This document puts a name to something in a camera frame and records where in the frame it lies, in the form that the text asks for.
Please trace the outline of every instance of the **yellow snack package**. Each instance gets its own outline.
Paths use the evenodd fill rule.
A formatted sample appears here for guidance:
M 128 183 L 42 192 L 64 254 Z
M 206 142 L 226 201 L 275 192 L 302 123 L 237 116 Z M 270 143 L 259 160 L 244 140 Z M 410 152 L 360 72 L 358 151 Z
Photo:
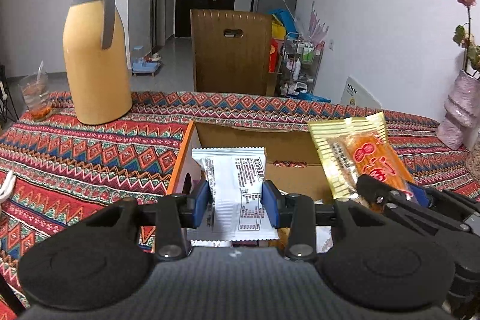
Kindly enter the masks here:
M 408 199 L 413 197 L 406 183 L 413 182 L 413 178 L 388 144 L 383 112 L 310 122 L 308 127 L 334 199 L 361 201 L 355 186 L 362 174 L 397 188 Z

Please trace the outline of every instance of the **woven basket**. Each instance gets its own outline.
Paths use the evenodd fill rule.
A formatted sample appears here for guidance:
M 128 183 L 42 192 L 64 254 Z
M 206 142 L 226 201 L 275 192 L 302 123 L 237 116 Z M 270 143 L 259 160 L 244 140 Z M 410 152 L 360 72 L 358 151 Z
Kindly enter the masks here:
M 465 167 L 473 178 L 480 183 L 480 137 L 466 158 Z

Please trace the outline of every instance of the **straw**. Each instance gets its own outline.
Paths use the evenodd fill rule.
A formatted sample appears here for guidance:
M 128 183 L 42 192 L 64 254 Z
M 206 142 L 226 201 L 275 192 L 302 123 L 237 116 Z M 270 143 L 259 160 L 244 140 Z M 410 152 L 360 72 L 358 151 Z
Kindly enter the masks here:
M 40 83 L 40 76 L 42 75 L 42 69 L 43 69 L 43 60 L 40 63 L 40 67 L 38 67 L 38 72 L 37 72 L 37 83 Z

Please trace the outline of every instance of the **thermos handle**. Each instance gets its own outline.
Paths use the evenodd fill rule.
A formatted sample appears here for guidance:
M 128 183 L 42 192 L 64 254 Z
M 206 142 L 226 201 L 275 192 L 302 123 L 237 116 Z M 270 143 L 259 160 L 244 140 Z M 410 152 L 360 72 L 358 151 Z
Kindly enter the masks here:
M 112 46 L 115 11 L 115 0 L 103 0 L 102 49 L 109 49 Z

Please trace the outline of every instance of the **white bottle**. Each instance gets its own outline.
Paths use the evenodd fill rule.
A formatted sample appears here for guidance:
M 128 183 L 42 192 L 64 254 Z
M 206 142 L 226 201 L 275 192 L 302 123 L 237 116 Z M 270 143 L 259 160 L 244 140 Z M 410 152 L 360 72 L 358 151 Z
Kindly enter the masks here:
M 302 62 L 300 61 L 300 59 L 297 59 L 295 61 L 295 70 L 293 72 L 293 80 L 298 80 L 299 78 L 299 75 L 300 75 L 300 69 L 302 67 Z

